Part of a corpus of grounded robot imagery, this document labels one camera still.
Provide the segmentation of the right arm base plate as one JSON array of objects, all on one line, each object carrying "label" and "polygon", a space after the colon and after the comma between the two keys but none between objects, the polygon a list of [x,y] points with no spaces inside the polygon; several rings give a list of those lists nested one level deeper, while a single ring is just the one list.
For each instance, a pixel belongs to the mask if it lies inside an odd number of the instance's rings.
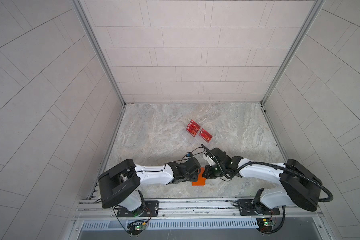
[{"label": "right arm base plate", "polygon": [[233,206],[239,209],[241,216],[270,216],[280,215],[279,208],[269,209],[263,204],[259,203],[255,205],[253,200],[237,200],[233,202]]}]

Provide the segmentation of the orange card holder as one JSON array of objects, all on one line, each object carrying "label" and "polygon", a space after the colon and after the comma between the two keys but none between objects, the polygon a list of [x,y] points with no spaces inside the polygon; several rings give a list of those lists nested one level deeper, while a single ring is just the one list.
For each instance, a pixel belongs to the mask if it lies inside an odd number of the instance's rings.
[{"label": "orange card holder", "polygon": [[198,178],[196,182],[192,182],[192,186],[193,187],[203,187],[206,185],[206,178],[203,177],[203,173],[205,171],[205,168],[202,167],[200,168],[199,174],[198,174]]}]

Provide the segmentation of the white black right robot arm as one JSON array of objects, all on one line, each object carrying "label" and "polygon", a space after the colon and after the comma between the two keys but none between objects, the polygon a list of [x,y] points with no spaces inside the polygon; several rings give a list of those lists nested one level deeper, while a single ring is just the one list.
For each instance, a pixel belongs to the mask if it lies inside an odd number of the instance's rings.
[{"label": "white black right robot arm", "polygon": [[320,202],[321,192],[327,193],[327,200],[333,195],[322,185],[320,179],[296,160],[285,163],[266,163],[251,161],[234,156],[218,148],[205,149],[203,158],[209,163],[203,172],[206,179],[222,178],[229,182],[234,178],[256,178],[276,184],[273,189],[260,188],[249,204],[249,209],[259,215],[282,206],[297,206],[309,212],[315,212]]}]

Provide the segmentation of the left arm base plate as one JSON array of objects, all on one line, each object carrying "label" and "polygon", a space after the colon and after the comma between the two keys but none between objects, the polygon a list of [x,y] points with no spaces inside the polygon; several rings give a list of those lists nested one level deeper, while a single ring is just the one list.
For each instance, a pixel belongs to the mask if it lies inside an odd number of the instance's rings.
[{"label": "left arm base plate", "polygon": [[148,218],[158,216],[159,201],[145,201],[145,203],[138,209],[130,212],[124,207],[119,207],[116,215],[122,218]]}]

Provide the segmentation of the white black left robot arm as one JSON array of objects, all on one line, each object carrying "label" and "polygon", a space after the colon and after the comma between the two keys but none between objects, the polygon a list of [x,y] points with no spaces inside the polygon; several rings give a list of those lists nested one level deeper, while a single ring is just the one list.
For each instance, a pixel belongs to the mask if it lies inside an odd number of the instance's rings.
[{"label": "white black left robot arm", "polygon": [[121,206],[140,215],[146,204],[138,187],[196,182],[200,170],[201,165],[194,157],[181,164],[170,162],[155,167],[136,165],[132,159],[124,160],[98,177],[102,207]]}]

